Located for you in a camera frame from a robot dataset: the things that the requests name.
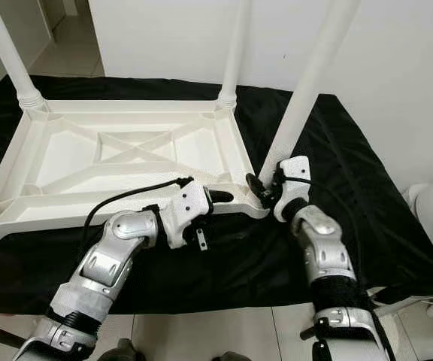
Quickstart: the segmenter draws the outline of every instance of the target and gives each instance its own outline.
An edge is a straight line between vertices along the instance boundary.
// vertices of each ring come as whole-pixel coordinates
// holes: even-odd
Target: black cable
[[[193,181],[192,177],[176,178],[176,179],[173,179],[173,180],[169,180],[168,182],[164,182],[164,183],[160,183],[160,184],[155,184],[155,185],[148,186],[148,187],[143,187],[143,188],[137,188],[136,190],[129,190],[128,192],[121,193],[121,194],[119,194],[117,196],[113,196],[111,198],[105,199],[101,203],[98,203],[88,213],[88,216],[86,217],[86,220],[84,221],[83,237],[81,239],[81,244],[80,244],[79,251],[78,251],[78,262],[81,261],[81,259],[83,258],[84,254],[86,254],[87,248],[89,248],[89,246],[91,246],[91,244],[90,245],[87,244],[87,240],[86,240],[88,238],[89,224],[91,223],[91,220],[95,216],[96,212],[98,212],[102,207],[104,207],[105,205],[107,205],[107,204],[109,204],[111,202],[117,201],[118,199],[121,199],[121,198],[133,196],[133,195],[139,194],[139,193],[149,192],[151,190],[157,190],[159,188],[168,187],[168,186],[170,186],[172,184],[178,184],[180,187],[184,187],[184,186],[186,186],[191,181]]]
[[[362,284],[361,284],[362,280],[360,277],[360,273],[362,270],[362,264],[361,264],[361,247],[360,247],[360,243],[359,243],[359,231],[357,228],[357,223],[355,221],[355,218],[354,218],[353,213],[350,210],[349,206],[347,204],[345,204],[344,200],[334,190],[327,187],[323,183],[317,182],[316,180],[308,180],[308,179],[298,178],[298,177],[284,177],[284,179],[287,181],[295,181],[295,182],[302,182],[302,183],[310,184],[311,186],[315,186],[315,187],[320,188],[321,190],[325,190],[345,210],[345,212],[347,213],[347,218],[350,221],[350,226],[352,227],[353,238],[355,240],[356,247],[357,247],[356,277],[357,277],[357,282],[359,283],[359,286],[362,288]]]

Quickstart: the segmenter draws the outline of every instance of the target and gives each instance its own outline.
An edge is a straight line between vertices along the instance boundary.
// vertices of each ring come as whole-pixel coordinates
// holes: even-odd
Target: white wall
[[[293,90],[328,0],[254,0],[241,84]],[[107,76],[221,83],[235,0],[90,0]],[[402,190],[433,181],[433,0],[362,0],[322,85]]]
[[[0,14],[28,68],[50,42],[38,0],[0,0]],[[0,80],[5,74],[0,60]]]
[[[433,0],[363,0],[324,90],[397,187],[433,181]]]
[[[46,15],[48,26],[51,29],[55,29],[66,16],[63,0],[41,0],[41,7]]]

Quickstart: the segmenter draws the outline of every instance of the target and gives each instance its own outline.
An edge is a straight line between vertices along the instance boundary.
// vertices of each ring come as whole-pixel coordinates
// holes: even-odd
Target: white pole
[[[13,82],[14,87],[16,88],[20,107],[23,109],[42,108],[44,106],[44,98],[31,82],[26,67],[11,40],[11,36],[6,29],[1,15],[0,58],[11,78],[11,81]]]
[[[245,35],[250,15],[250,0],[240,0],[237,18],[226,58],[225,75],[217,103],[222,108],[233,108],[237,104],[237,82],[240,73],[241,58],[244,53]]]
[[[343,42],[359,3],[359,0],[331,0],[315,48],[290,98],[260,171],[259,179],[264,185],[268,186],[271,183],[276,164],[292,154],[319,95],[319,82]]]

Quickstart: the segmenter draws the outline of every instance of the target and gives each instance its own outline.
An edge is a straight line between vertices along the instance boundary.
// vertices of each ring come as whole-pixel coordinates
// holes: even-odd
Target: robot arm
[[[62,284],[32,336],[13,360],[82,360],[95,348],[97,332],[132,269],[132,256],[166,239],[186,244],[184,229],[213,209],[210,192],[191,181],[165,208],[121,211],[104,225],[103,236],[86,253],[68,283]]]
[[[317,337],[313,360],[394,361],[385,335],[378,332],[374,322],[378,319],[362,304],[340,226],[317,206],[308,204],[311,182],[307,157],[282,161],[272,190],[266,190],[254,176],[247,180],[262,204],[273,208],[280,222],[290,223],[291,233],[304,251],[316,313],[313,328],[303,331],[301,337]],[[140,212],[113,215],[104,225],[100,242],[86,253],[70,281],[60,286],[46,317],[13,360],[86,359],[95,348],[98,328],[128,277],[132,256],[153,247],[157,240],[165,239],[170,248],[185,245],[184,229],[212,210],[210,192],[190,181],[162,210],[150,206]],[[197,237],[204,243],[198,230]]]
[[[296,177],[310,180],[306,157],[280,163],[273,193],[281,194],[275,197],[274,216],[290,223],[290,231],[304,252],[315,307],[314,326],[303,331],[301,338],[316,336],[315,361],[395,360],[386,336],[378,331],[373,314],[362,301],[352,262],[341,241],[341,227],[307,203],[308,183],[289,180]]]

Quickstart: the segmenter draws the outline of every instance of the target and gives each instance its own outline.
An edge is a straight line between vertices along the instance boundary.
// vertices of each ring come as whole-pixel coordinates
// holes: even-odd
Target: black cloth
[[[180,80],[33,77],[47,99],[215,99],[220,87]],[[290,93],[238,87],[235,112],[258,174]],[[0,161],[20,120],[16,94],[0,82]],[[341,206],[324,191],[312,203],[334,217],[365,287],[387,287],[380,301],[433,295],[433,246],[390,180],[365,136],[335,96],[321,95],[294,149],[310,159],[312,178],[353,210],[359,240]],[[273,217],[212,216],[209,251],[164,244],[135,257],[114,313],[178,313],[310,301],[301,251]],[[98,229],[90,229],[90,237]],[[82,229],[27,232],[0,241],[0,312],[45,312],[73,272]]]

